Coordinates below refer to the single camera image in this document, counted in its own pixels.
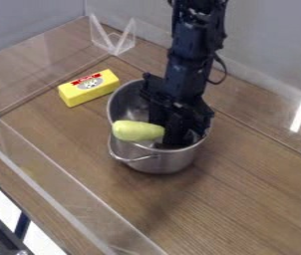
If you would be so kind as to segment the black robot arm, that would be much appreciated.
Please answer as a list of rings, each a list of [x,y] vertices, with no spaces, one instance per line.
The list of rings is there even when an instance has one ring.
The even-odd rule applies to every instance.
[[[210,128],[214,111],[202,96],[213,64],[221,61],[229,0],[167,0],[173,8],[171,46],[162,77],[143,74],[141,96],[149,102],[149,120],[165,128],[162,143],[186,146]]]

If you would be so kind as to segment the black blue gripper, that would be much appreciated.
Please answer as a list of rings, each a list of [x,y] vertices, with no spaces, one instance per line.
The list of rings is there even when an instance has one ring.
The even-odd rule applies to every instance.
[[[162,143],[169,146],[195,144],[210,126],[213,110],[202,99],[215,53],[209,28],[178,22],[165,76],[145,73],[141,94],[150,103],[150,123],[165,125]]]

